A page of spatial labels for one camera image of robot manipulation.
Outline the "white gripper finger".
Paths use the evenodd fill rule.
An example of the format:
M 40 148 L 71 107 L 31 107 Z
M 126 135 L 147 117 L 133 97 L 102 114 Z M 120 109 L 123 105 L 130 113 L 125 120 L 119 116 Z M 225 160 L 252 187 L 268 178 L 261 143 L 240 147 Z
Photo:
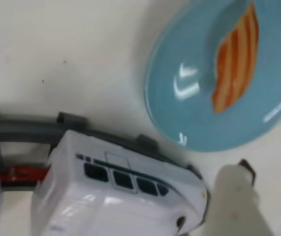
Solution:
M 272 236 L 259 210 L 256 173 L 248 161 L 222 167 L 209 206 L 210 236 Z

